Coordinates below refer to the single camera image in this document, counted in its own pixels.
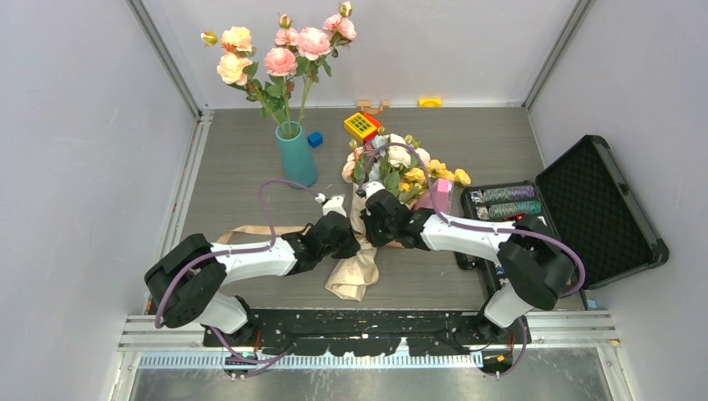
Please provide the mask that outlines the paper flower bouquet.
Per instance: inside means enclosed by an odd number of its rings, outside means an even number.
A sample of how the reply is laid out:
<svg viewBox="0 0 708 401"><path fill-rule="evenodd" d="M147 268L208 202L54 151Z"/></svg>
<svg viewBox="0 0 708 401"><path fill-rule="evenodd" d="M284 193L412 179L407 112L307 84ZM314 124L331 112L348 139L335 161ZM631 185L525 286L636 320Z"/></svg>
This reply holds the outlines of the paper flower bouquet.
<svg viewBox="0 0 708 401"><path fill-rule="evenodd" d="M377 283L379 271L377 248L367 239L361 218L366 199L357 192L375 183L410 209L431 208L436 202L439 210L449 212L453 189L470 185L471 177L461 168L434 159L411 135L379 134L364 145L352 141L350 147L341 176L353 187L350 221L360 250L337 263L325 288L342 300L360 302L367 288Z"/></svg>

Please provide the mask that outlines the teal ceramic vase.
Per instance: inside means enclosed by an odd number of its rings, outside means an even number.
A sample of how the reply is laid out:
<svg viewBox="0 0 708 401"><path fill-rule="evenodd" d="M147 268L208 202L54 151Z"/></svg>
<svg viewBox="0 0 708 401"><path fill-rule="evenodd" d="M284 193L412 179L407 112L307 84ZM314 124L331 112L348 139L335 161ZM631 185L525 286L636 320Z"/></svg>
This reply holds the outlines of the teal ceramic vase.
<svg viewBox="0 0 708 401"><path fill-rule="evenodd" d="M286 121L276 128L276 140L284 176L304 186L316 182L316 163L302 127Z"/></svg>

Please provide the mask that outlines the tan satin ribbon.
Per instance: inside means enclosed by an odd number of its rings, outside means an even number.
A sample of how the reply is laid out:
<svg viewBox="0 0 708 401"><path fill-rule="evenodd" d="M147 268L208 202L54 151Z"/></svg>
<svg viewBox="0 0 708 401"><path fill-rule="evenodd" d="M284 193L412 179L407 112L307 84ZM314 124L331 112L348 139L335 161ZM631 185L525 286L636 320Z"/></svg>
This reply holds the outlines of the tan satin ribbon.
<svg viewBox="0 0 708 401"><path fill-rule="evenodd" d="M216 243L228 244L234 234L248 234L256 236L281 236L283 234L299 232L303 230L305 230L304 226L238 226L219 236L219 238L216 240Z"/></svg>

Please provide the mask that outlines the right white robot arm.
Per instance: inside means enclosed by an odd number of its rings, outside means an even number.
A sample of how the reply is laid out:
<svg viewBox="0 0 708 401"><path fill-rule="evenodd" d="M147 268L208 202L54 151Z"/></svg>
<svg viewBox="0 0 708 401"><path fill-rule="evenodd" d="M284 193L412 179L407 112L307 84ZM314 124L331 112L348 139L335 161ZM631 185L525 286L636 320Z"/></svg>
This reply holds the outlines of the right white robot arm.
<svg viewBox="0 0 708 401"><path fill-rule="evenodd" d="M579 257L554 238L538 218L488 222L403 205L380 183L357 190L364 200L360 217L373 246L395 241L407 249L453 251L499 264L508 284L494 292L478 313L477 332L497 343L527 312L552 310L566 290Z"/></svg>

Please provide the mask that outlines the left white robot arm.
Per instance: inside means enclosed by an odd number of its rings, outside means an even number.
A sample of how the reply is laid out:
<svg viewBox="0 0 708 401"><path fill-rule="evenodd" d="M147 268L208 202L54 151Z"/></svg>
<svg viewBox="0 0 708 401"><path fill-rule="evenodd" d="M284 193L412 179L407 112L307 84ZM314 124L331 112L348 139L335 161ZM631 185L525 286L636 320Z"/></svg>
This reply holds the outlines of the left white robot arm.
<svg viewBox="0 0 708 401"><path fill-rule="evenodd" d="M273 241L219 244L200 233L190 235L144 275L157 304L154 325L177 328L197 322L245 346L255 338L255 322L245 301L220 293L224 285L309 272L327 256L348 259L360 249L349 219L334 211Z"/></svg>

